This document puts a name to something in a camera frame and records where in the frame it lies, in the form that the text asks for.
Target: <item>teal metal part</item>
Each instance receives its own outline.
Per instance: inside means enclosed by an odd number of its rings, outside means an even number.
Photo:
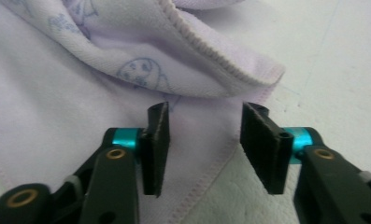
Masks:
[[[136,151],[138,132],[137,128],[119,128],[113,136],[112,144]]]
[[[300,164],[301,161],[295,156],[303,153],[305,146],[313,145],[310,133],[305,128],[283,128],[286,132],[293,135],[293,155],[290,164]]]

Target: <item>folded towel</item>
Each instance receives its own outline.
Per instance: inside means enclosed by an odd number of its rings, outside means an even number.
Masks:
[[[6,187],[57,189],[107,128],[145,127],[147,108],[168,101],[163,193],[140,196],[142,223],[189,212],[238,145],[242,101],[260,104],[283,73],[168,0],[3,3],[36,28],[0,6]]]

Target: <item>white cloth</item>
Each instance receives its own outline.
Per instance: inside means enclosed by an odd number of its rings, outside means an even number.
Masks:
[[[5,186],[57,189],[107,128],[146,127],[147,108],[169,101],[163,193],[140,197],[142,223],[189,212],[238,145],[242,101],[261,103],[283,73],[169,1],[4,3],[36,28],[0,5]]]

